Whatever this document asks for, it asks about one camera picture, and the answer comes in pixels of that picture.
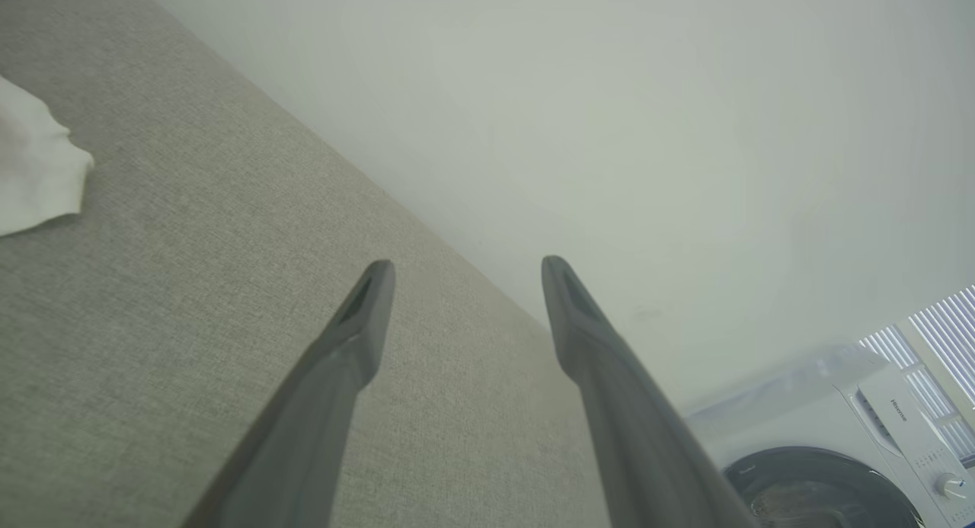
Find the white washing machine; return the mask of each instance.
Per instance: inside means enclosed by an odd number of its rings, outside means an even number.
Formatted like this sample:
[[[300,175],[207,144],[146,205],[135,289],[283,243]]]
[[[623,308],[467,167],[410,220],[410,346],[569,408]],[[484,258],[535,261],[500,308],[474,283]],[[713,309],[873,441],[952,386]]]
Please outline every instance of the white washing machine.
[[[686,421],[763,527],[975,526],[968,472],[897,367],[858,345]]]

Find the gray fabric surface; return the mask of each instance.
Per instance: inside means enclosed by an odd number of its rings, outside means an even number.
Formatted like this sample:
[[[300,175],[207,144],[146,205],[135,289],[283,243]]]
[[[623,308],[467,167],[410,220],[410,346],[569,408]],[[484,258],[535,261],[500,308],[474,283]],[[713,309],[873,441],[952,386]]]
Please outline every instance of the gray fabric surface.
[[[607,524],[546,331],[160,8],[0,0],[0,74],[95,159],[0,238],[0,525],[178,525],[375,258],[332,526]]]

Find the cloth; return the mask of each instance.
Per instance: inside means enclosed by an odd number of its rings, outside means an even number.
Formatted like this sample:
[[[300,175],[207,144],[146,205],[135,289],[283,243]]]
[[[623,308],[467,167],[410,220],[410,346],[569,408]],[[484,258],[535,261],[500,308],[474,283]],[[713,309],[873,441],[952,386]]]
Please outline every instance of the cloth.
[[[81,212],[94,166],[44,101],[0,77],[0,236]]]

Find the hisense logo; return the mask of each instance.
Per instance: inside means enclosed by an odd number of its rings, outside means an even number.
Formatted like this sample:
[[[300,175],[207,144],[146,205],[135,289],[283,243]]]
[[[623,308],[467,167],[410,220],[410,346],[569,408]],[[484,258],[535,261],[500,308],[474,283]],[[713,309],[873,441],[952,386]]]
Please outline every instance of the hisense logo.
[[[890,403],[894,405],[894,410],[897,410],[898,416],[900,416],[902,420],[908,421],[908,418],[905,416],[904,412],[901,412],[901,407],[897,405],[897,401],[891,399]]]

